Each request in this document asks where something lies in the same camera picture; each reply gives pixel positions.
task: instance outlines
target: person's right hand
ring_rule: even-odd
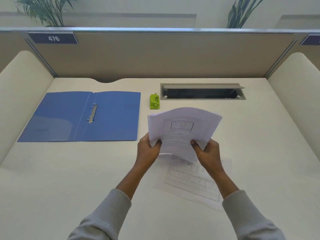
[[[210,139],[204,151],[200,148],[198,143],[194,140],[190,141],[199,162],[207,170],[207,172],[212,174],[224,173],[224,169],[221,164],[219,143]]]

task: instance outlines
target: white desk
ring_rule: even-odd
[[[288,239],[320,236],[320,163],[265,79],[56,78],[48,92],[141,92],[138,138],[149,96],[160,83],[240,83],[247,100],[168,100],[160,111],[198,107],[223,119],[213,135],[233,159],[233,180]],[[1,239],[66,239],[125,176],[136,141],[15,143],[0,167]],[[235,239],[224,212],[153,188],[156,162],[143,177],[120,239]]]

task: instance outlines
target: dark blue sign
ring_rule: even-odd
[[[300,45],[320,45],[320,35],[310,34],[305,40],[302,41]]]
[[[28,35],[36,44],[78,44],[73,33],[29,32]]]

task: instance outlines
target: person's left arm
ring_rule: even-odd
[[[140,180],[159,155],[161,141],[151,147],[149,133],[138,143],[137,159],[133,168],[110,191],[102,203],[74,229],[68,240],[116,240],[126,215],[131,207],[131,200]]]

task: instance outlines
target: person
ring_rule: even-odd
[[[220,159],[219,144],[210,140],[204,150],[197,142],[190,142],[201,165],[216,182],[223,197],[222,206],[230,219],[238,239],[286,239],[273,222],[254,206],[244,190],[225,173]],[[69,235],[68,240],[116,240],[131,207],[131,199],[140,180],[155,162],[161,140],[151,147],[149,133],[138,143],[137,159],[124,179],[110,191],[102,203]]]

